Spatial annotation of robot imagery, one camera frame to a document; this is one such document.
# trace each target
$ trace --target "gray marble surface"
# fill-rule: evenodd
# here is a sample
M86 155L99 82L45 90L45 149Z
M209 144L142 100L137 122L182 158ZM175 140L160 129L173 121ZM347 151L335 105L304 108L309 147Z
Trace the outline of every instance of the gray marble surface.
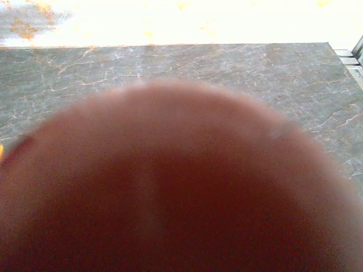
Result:
M10 147L75 99L153 77L254 95L300 123L363 186L363 91L328 44L0 50L0 142Z

